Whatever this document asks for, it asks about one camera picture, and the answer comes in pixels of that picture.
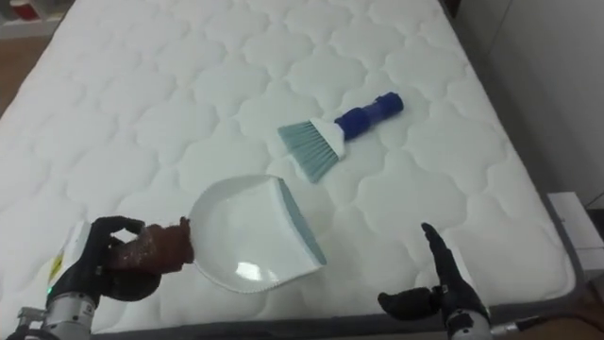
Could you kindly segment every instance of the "yellow label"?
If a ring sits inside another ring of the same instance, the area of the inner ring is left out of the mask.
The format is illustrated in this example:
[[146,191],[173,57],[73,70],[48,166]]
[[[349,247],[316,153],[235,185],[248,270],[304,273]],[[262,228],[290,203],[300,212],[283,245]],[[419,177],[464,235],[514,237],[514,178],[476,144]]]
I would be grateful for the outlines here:
[[52,281],[57,273],[60,271],[60,267],[63,264],[63,252],[61,251],[59,255],[53,261],[53,265],[50,267],[50,276],[48,277],[48,282]]

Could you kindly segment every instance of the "blue and white brush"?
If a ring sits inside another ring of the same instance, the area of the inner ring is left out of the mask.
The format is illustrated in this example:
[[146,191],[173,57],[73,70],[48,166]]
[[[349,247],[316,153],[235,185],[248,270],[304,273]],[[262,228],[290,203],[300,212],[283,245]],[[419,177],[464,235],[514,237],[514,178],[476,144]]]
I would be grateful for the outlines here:
[[318,118],[280,127],[277,132],[312,183],[344,157],[344,142],[359,137],[375,124],[403,110],[396,93],[386,93],[364,108],[355,108],[333,123]]

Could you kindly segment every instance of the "white box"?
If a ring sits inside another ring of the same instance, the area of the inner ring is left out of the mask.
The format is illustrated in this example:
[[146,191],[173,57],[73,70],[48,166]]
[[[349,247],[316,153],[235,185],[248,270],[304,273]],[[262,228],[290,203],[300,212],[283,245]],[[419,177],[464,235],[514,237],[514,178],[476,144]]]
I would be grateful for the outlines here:
[[591,281],[604,274],[604,241],[575,193],[548,194],[556,214],[575,248],[585,274]]

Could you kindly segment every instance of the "mattress quilting pattern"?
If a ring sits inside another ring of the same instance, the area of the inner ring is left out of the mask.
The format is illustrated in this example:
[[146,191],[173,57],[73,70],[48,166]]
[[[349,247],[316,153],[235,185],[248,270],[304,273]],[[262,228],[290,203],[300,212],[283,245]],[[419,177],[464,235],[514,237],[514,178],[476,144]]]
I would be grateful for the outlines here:
[[[277,128],[396,92],[400,116],[309,183]],[[211,183],[285,179],[327,257],[255,295],[193,266],[151,297],[104,299],[95,332],[379,314],[437,283],[421,222],[486,303],[561,297],[567,253],[437,0],[78,0],[0,120],[0,323],[41,307],[77,221],[174,223]]]

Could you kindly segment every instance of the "blue brush handle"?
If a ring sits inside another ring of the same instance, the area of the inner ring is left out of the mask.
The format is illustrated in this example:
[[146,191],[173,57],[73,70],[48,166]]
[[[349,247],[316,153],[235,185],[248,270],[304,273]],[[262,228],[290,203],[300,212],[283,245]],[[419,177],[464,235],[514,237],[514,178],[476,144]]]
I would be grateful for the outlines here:
[[403,101],[396,93],[386,93],[364,108],[355,108],[335,123],[342,128],[344,140],[350,141],[367,132],[375,124],[388,119],[403,110]]

